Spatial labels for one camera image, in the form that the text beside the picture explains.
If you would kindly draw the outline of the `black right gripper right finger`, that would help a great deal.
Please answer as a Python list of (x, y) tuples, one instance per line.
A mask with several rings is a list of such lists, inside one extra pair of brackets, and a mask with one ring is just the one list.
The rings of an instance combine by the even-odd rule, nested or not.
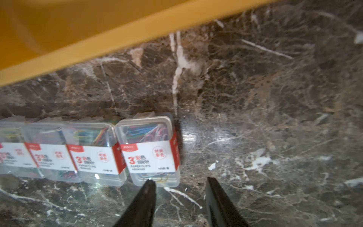
[(207, 178), (206, 205), (210, 227), (249, 227), (217, 179)]

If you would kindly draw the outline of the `paper clip box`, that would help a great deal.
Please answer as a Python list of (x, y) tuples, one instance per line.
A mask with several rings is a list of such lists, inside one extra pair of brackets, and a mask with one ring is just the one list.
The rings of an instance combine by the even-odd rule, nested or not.
[(16, 177), (42, 179), (44, 175), (26, 147), (22, 133), (25, 124), (24, 116), (1, 120), (1, 161)]
[(147, 180), (153, 180), (158, 187), (179, 185), (180, 154), (171, 113), (138, 113), (119, 121), (114, 128), (136, 186)]
[(82, 178), (63, 133), (65, 124), (60, 117), (27, 123), (23, 129), (25, 144), (45, 178), (80, 183)]
[(65, 123), (62, 132), (84, 182), (115, 187), (126, 182), (126, 163), (112, 122), (87, 117)]

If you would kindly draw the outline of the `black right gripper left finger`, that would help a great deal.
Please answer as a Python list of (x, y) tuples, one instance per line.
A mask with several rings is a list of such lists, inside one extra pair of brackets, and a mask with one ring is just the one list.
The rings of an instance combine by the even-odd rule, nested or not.
[(156, 183), (147, 180), (114, 227), (152, 227), (156, 207)]

